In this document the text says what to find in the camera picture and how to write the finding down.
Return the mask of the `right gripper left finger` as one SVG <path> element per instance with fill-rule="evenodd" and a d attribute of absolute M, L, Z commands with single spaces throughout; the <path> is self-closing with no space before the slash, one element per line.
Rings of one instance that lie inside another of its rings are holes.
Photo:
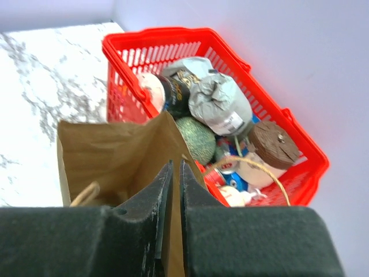
<path fill-rule="evenodd" d="M 115 208 L 2 208 L 1 275 L 164 276 L 173 171 Z"/>

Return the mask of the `brown paper bag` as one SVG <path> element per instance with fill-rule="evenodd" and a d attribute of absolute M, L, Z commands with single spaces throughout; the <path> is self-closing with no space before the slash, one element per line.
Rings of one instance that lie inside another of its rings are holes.
<path fill-rule="evenodd" d="M 187 276 L 183 259 L 180 165 L 187 163 L 198 183 L 207 189 L 168 113 L 145 124 L 60 121 L 57 152 L 63 207 L 67 208 L 115 208 L 151 184 L 163 166 L 172 162 L 168 268 L 164 276 Z"/>

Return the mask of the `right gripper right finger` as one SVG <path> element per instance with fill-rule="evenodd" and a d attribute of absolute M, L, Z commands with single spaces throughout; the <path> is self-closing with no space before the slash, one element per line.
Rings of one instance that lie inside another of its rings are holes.
<path fill-rule="evenodd" d="M 180 165 L 187 276 L 344 276 L 322 218 L 307 207 L 228 208 Z"/>

